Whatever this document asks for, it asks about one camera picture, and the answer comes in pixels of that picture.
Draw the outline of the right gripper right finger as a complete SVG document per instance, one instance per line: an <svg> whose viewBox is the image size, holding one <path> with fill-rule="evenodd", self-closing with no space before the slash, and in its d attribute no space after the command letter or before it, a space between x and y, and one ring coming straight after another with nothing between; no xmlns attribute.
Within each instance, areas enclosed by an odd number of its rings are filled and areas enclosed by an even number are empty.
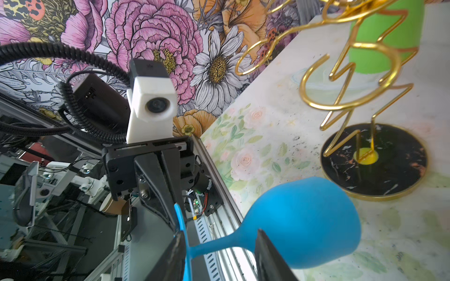
<svg viewBox="0 0 450 281"><path fill-rule="evenodd" d="M254 255L258 281L298 281L262 229L257 233Z"/></svg>

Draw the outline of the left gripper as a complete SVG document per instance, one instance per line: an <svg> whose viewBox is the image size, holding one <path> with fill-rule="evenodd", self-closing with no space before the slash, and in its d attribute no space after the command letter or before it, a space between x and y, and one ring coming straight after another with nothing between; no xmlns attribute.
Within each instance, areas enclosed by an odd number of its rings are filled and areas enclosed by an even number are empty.
<svg viewBox="0 0 450 281"><path fill-rule="evenodd" d="M114 201L136 191L146 209L180 229L174 205L184 207L182 192L195 181L191 137L113 145L103 149L103 162Z"/></svg>

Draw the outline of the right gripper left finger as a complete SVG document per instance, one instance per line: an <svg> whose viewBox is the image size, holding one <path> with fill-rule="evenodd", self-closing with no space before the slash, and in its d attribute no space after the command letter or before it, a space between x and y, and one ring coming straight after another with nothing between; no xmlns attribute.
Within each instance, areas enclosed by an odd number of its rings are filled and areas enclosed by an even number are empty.
<svg viewBox="0 0 450 281"><path fill-rule="evenodd" d="M183 231L179 231L166 250L146 276L145 281L182 281L186 262L186 240Z"/></svg>

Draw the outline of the blue wine glass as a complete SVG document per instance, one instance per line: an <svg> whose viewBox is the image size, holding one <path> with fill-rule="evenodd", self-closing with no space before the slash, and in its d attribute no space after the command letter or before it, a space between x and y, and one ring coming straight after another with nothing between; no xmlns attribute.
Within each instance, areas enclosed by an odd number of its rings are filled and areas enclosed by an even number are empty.
<svg viewBox="0 0 450 281"><path fill-rule="evenodd" d="M353 253L362 235L354 204L335 183L321 177L284 183L259 197L232 234L187 247L184 280L192 280L191 262L196 257L228 248L242 248L254 255L259 229L292 271Z"/></svg>

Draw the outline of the green wine glass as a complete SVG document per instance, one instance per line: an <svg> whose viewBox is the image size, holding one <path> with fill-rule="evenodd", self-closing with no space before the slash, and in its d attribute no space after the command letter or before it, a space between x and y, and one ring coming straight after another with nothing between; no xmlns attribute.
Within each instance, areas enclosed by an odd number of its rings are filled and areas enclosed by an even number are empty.
<svg viewBox="0 0 450 281"><path fill-rule="evenodd" d="M361 24L356 40L363 43L383 43L397 49L403 62L420 46L425 3L420 0L396 1L367 17ZM349 50L349 61L360 74L378 74L390 69L390 60L374 50Z"/></svg>

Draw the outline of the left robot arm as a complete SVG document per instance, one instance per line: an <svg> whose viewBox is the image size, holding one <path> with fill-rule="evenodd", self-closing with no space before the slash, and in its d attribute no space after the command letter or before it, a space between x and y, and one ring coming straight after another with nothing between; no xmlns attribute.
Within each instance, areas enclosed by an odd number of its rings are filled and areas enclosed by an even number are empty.
<svg viewBox="0 0 450 281"><path fill-rule="evenodd" d="M190 137L172 134L177 94L171 79L138 76L124 98L91 74L74 94L89 121L125 135L103 150L113 200L138 192L145 208L179 230L175 207L184 205L182 192L195 181L195 155Z"/></svg>

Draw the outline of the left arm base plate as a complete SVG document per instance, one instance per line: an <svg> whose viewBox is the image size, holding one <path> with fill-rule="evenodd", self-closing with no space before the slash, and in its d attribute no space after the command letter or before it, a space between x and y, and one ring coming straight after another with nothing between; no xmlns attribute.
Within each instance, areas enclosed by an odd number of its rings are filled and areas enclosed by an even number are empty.
<svg viewBox="0 0 450 281"><path fill-rule="evenodd" d="M223 205L213 180L205 173L199 172L194 178L193 186L187 193L191 200L193 214L197 217L210 216Z"/></svg>

